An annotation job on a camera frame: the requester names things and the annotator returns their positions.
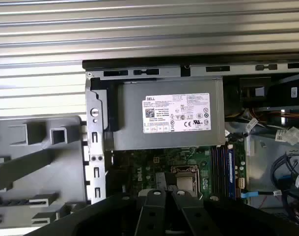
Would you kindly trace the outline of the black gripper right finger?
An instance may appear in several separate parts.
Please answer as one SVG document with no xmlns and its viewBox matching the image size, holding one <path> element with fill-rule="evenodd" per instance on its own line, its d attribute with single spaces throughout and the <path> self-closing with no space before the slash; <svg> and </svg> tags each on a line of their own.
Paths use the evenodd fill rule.
<svg viewBox="0 0 299 236">
<path fill-rule="evenodd" d="M 231 199 L 202 201 L 172 193 L 192 236 L 299 236 L 299 226 Z"/>
</svg>

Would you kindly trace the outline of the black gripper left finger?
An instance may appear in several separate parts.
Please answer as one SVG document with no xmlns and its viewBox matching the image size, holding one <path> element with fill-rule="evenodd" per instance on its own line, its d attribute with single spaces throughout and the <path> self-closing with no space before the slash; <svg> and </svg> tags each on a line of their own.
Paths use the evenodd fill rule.
<svg viewBox="0 0 299 236">
<path fill-rule="evenodd" d="M 166 194 L 110 196 L 29 233 L 31 236 L 162 236 Z"/>
</svg>

